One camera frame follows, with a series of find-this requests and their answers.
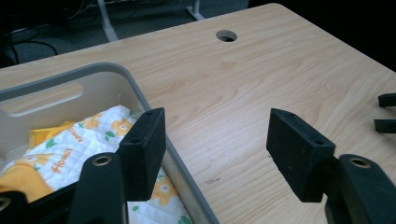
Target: black cable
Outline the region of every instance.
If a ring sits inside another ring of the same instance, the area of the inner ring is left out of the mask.
[[[53,52],[54,52],[55,55],[58,55],[58,51],[56,50],[55,47],[53,47],[51,44],[47,44],[47,43],[42,42],[42,41],[29,40],[29,41],[25,41],[25,42],[18,43],[18,44],[16,44],[16,45],[19,45],[19,44],[40,44],[40,45],[44,45],[44,46],[47,46],[47,47],[51,48],[51,49],[53,50]]]
[[[82,13],[84,5],[85,5],[85,0],[81,0],[81,5],[79,6],[79,9],[77,10],[77,12],[75,14],[73,14],[72,16],[70,16],[69,18],[67,18],[67,19],[71,20],[71,19],[75,18],[76,16],[78,16],[80,13]]]
[[[20,63],[20,56],[18,55],[18,52],[15,50],[14,45],[9,42],[9,47],[11,48],[12,52],[14,53],[14,57],[15,57],[15,64],[19,64]]]
[[[108,17],[109,17],[110,19],[112,19],[112,20],[118,20],[118,21],[130,19],[130,18],[136,13],[136,5],[135,5],[135,3],[132,2],[131,0],[129,0],[128,2],[121,2],[120,4],[128,3],[128,4],[131,5],[131,6],[128,6],[128,7],[123,7],[123,6],[117,5],[117,3],[118,3],[119,1],[120,1],[120,0],[116,1],[116,2],[114,3],[114,6],[111,6],[111,7],[108,9],[108,14],[109,14]],[[120,8],[120,9],[132,9],[132,12],[131,12],[129,15],[127,15],[127,16],[123,16],[123,17],[118,17],[118,18],[117,18],[117,17],[111,16],[111,8],[115,8],[115,7]]]
[[[71,25],[86,25],[86,24],[89,24],[91,22],[96,21],[96,19],[98,18],[99,12],[94,12],[92,14],[93,14],[93,17],[90,20],[86,20],[86,21],[82,21],[82,22],[69,21],[68,23],[71,24]]]
[[[5,53],[0,52],[0,67],[9,67],[15,65],[15,63],[10,59]]]
[[[156,7],[156,6],[166,4],[170,1],[172,1],[172,0],[162,0],[162,1],[156,2],[156,3],[136,4],[136,6],[137,7]]]
[[[26,28],[24,28],[24,29],[20,29],[20,30],[18,30],[18,31],[13,31],[13,32],[11,32],[11,33],[8,33],[8,34],[4,35],[4,37],[12,36],[12,35],[15,35],[15,34],[20,33],[20,32],[25,32],[25,31],[30,30],[30,29],[34,29],[34,30],[35,30],[35,34],[34,34],[33,36],[28,37],[28,38],[26,38],[26,39],[24,39],[24,40],[16,41],[16,42],[12,42],[12,41],[10,40],[10,42],[11,42],[10,44],[18,44],[18,43],[20,43],[20,42],[26,42],[26,41],[29,41],[29,40],[33,40],[34,38],[36,38],[36,37],[38,37],[38,36],[40,35],[40,30],[39,30],[37,27],[35,27],[35,26],[31,26],[31,27],[26,27]]]

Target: bin handle cutout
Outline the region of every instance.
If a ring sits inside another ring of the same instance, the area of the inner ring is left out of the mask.
[[[64,84],[9,100],[0,105],[0,110],[11,117],[21,117],[77,99],[83,91],[84,87],[79,83]]]

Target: table hole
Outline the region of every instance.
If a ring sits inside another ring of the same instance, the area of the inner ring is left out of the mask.
[[[216,33],[216,37],[224,42],[234,42],[238,36],[233,31],[220,30]]]

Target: yellow cloth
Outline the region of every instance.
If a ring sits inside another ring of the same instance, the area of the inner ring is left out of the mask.
[[[32,166],[23,164],[9,167],[0,178],[0,192],[10,190],[23,192],[29,203],[53,192]]]
[[[32,149],[32,148],[40,145],[42,142],[44,142],[52,137],[55,137],[55,135],[57,135],[58,133],[60,133],[63,130],[71,128],[74,124],[75,124],[75,122],[73,122],[73,121],[67,121],[58,127],[30,130],[30,132],[29,132],[29,149]]]
[[[67,121],[58,127],[31,130],[29,132],[29,149],[36,147],[74,124],[75,122]],[[23,192],[29,203],[53,192],[35,170],[35,167],[25,162],[16,162],[15,165],[6,169],[0,177],[0,192],[11,190]]]

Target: wooden table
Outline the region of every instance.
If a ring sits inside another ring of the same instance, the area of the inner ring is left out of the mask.
[[[237,34],[234,42],[216,38]],[[396,182],[396,137],[374,119],[395,73],[280,5],[266,5],[0,70],[0,89],[90,63],[125,66],[221,223],[326,223],[265,149],[270,108],[289,110]]]

